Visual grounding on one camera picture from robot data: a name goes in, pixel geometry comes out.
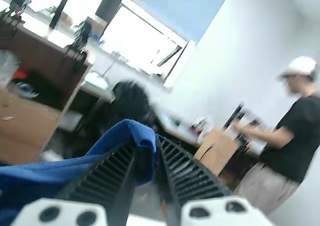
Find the khaki shorts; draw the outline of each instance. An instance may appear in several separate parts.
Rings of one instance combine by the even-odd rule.
[[[298,186],[299,183],[258,163],[244,176],[233,193],[246,198],[254,207],[269,215],[286,201]]]

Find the gray floor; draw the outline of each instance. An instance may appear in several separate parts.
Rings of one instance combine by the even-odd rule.
[[[152,183],[136,187],[130,209],[131,214],[164,221],[160,210],[160,200]]]

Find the blue wall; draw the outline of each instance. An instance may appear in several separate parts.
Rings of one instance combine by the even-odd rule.
[[[225,0],[134,0],[186,39],[198,42]]]

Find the blue towel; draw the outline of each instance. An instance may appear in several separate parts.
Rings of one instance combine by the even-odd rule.
[[[131,137],[137,147],[151,149],[150,165],[137,176],[137,183],[143,184],[154,177],[156,136],[151,128],[133,120],[116,124],[83,157],[0,167],[0,225],[9,225],[25,204],[41,197],[54,197],[67,183],[79,178],[84,170],[102,159],[106,152]]]

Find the desk drawer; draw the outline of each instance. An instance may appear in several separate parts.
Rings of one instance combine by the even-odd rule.
[[[41,153],[40,148],[25,142],[16,141],[0,133],[0,161],[7,164],[25,164],[35,162]]]
[[[59,112],[45,105],[0,91],[0,133],[43,147],[55,130]]]

